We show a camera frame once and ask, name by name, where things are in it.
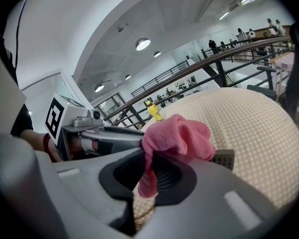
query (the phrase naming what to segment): yellow object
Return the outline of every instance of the yellow object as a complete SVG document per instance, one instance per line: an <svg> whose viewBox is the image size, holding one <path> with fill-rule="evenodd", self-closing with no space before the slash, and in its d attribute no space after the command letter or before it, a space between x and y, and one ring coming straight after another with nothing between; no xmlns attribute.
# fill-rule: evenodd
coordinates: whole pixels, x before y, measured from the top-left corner
<svg viewBox="0 0 299 239"><path fill-rule="evenodd" d="M151 104L150 101L147 101L146 104L149 106ZM163 118L160 116L159 114L159 111L156 107L156 105L151 105L148 107L148 112L153 116L153 118L156 120L156 121L160 121L160 120L163 120Z"/></svg>

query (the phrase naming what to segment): ceiling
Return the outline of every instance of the ceiling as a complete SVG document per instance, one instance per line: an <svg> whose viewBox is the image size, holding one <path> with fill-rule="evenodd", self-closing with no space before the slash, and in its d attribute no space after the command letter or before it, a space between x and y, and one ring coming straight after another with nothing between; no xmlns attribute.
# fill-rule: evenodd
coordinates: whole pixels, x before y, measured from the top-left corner
<svg viewBox="0 0 299 239"><path fill-rule="evenodd" d="M78 86L89 101L121 86L125 75L143 52L135 42L154 39L182 25L221 16L236 0L143 0L123 14L100 39L84 66ZM94 93L96 84L104 89Z"/></svg>

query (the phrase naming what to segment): metal railing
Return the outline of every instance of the metal railing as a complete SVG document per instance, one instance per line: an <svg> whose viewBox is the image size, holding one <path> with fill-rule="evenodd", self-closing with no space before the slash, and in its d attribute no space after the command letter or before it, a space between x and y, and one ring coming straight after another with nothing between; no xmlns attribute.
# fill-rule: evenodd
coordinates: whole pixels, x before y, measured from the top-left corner
<svg viewBox="0 0 299 239"><path fill-rule="evenodd" d="M236 82L233 82L233 83L230 83L229 85L227 85L227 81L226 81L226 75L228 75L229 73L231 72L235 72L243 67L246 67L250 64L256 64L262 60L267 60L269 58L275 58L276 55L278 54L281 54L281 53L285 53L287 51L291 51L293 50L292 47L287 47L285 48L284 46L282 50L279 50L279 51L276 51L274 52L274 49L271 49L271 52L265 56L261 56L257 59L253 59L251 61L248 61L247 63L244 63L240 66L237 66L237 67L234 67L234 68L231 68L230 70L227 70L227 71L224 71L223 70L223 67L222 67L222 64L221 64L221 61L224 60L225 58L229 58L229 57L232 57L236 54L239 54L241 52L245 52L245 51L251 51L251 50L255 50L256 48L258 47L264 47L264 46L267 46L267 45L272 45L273 43L278 43L278 42L289 42L290 41L290 38L289 37L275 37L275 38L268 38L268 39L265 39L265 40L260 40L260 41L256 41L256 42L251 42L251 43L248 43L248 44L245 44L245 45L241 45L241 46L238 46L238 47L235 47L235 48L231 48L229 50L226 50L226 51L223 51L221 53L218 53L218 54L215 54L211 57L207 57L205 58L204 60L202 61L199 61L189 67L187 67L186 70L181 70L175 74L173 74L171 77L169 77L168 79L165 79L164 81L160 82L160 83L157 83L155 84L154 86L150 87L148 90L146 91L143 91L142 93L140 93L139 95L137 95L136 97L134 97L133 99L129 100L128 102L126 102L123 106L121 106L119 109L115 110L112 114L106 116L104 118L104 120L108 120L110 119L111 117L115 116L117 113L121 112L121 111L124 111L126 109L130 109L132 107L133 104L137 103L138 101L146 98L147 96L149 96L150 94L156 92L157 90L160 90L162 89L163 87L185 77L186 75L188 74L191 74L199 69L202 69L203 67L206 67L210 64L213 64L213 63L216 63L216 67L217 67L217 70L218 70L218 74L213 76L213 77L210 77L208 79L205 79L201 82L198 82L197 84L194 84L192 85L191 87L188 87L174 95L171 95L169 97L166 97L158 102L155 103L155 105L160 105L162 104L163 102L166 102L168 101L169 99L172 99L176 96L179 96L179 95L182 95L198 86L201 86L203 84L206 84L212 80L215 80L217 78L220 78L221 79L221 83L222 83L222 86L221 87L234 87L236 86L237 84L239 83L242 83L248 79L251 79L261 73L265 73L265 71L258 71L252 75L249 75L239 81L236 81ZM256 86L260 86L266 82L268 82L269 80L271 80L271 78L267 78L265 80L263 80L262 82L258 83ZM140 113L146 111L147 108L144 108L138 112L136 112L135 114L139 115ZM135 114L133 115L130 115L130 116L127 116L119 121L116 121L115 123L113 123L113 125L118 125L119 123L121 123L122 121L126 120L126 119L129 119L133 116L135 116ZM138 122L132 124L132 125L128 125L127 127L131 127L131 126L135 126L137 124L141 124L141 125L145 125L145 122L150 120L151 119L151 116L146 118L146 119L142 119L142 120L139 120Z"/></svg>
<svg viewBox="0 0 299 239"><path fill-rule="evenodd" d="M133 91L131 93L131 95L133 97L136 97L140 93L145 92L146 90L150 89L154 85L156 85L156 84L158 84L158 83L166 80L171 75L179 72L180 70L183 70L183 69L187 68L188 66L189 66L189 64L188 64L187 61L181 62L180 64L178 64L178 65L176 65L176 66L168 69L167 71L165 71L162 74L158 75L154 79L150 80L149 82L147 82L146 84L144 84L143 86L141 86L140 88L138 88L137 90Z"/></svg>

